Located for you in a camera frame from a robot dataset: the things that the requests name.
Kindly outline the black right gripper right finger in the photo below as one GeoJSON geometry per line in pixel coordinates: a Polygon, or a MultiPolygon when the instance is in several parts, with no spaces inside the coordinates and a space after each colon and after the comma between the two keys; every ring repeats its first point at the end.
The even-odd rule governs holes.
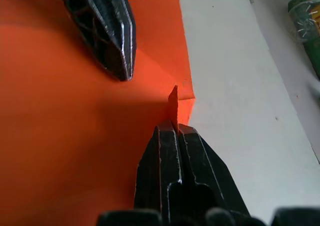
{"type": "Polygon", "coordinates": [[[195,128],[179,125],[178,142],[183,164],[187,199],[196,217],[219,207],[249,215],[245,202],[222,159],[212,150],[195,128]]]}

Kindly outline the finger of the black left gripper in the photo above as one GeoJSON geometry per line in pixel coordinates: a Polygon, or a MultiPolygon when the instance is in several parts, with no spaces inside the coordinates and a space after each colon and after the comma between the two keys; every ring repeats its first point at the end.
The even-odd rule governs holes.
{"type": "Polygon", "coordinates": [[[100,65],[120,81],[131,79],[129,0],[63,0],[100,65]]]}
{"type": "Polygon", "coordinates": [[[136,21],[129,0],[120,0],[120,11],[122,12],[122,25],[124,32],[123,45],[126,62],[126,80],[131,80],[134,75],[137,41],[136,41],[136,21]]]}

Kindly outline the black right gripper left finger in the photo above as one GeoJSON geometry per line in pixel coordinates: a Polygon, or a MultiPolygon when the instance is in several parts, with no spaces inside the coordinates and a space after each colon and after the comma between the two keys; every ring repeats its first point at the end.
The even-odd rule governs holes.
{"type": "Polygon", "coordinates": [[[172,221],[179,211],[174,192],[182,183],[178,134],[171,124],[159,124],[137,166],[134,208],[155,210],[172,221]]]}

